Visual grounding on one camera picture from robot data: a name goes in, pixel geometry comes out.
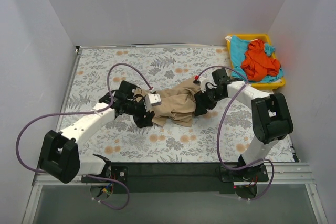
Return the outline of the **beige t shirt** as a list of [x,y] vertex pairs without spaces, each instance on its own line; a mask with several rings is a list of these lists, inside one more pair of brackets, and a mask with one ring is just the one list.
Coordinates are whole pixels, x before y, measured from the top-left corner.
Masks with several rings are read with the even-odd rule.
[[167,119],[171,119],[177,125],[191,127],[196,110],[194,95],[200,90],[194,79],[189,78],[173,88],[157,91],[162,103],[153,107],[152,122],[163,127]]

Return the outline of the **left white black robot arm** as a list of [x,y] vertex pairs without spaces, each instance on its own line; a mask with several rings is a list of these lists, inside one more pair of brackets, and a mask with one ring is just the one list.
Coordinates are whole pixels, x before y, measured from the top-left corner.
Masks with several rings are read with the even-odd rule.
[[79,151],[97,131],[118,116],[133,117],[138,128],[151,127],[153,108],[161,104],[160,95],[136,94],[138,87],[122,81],[117,90],[106,93],[92,111],[59,132],[50,130],[44,137],[38,167],[64,184],[76,176],[95,176],[106,182],[113,178],[111,161],[99,154],[80,158]]

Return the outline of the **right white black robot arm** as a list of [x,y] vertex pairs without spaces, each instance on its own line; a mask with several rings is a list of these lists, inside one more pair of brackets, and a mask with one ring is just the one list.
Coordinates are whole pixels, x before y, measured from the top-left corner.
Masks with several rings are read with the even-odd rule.
[[238,177],[246,181],[256,178],[271,149],[293,132],[285,96],[260,91],[243,79],[232,78],[225,68],[212,72],[211,81],[195,76],[193,82],[200,87],[200,91],[194,95],[195,116],[206,114],[225,98],[230,99],[230,104],[238,101],[251,109],[254,137],[250,146],[239,156],[234,167],[227,166],[220,159],[219,170],[225,178]]

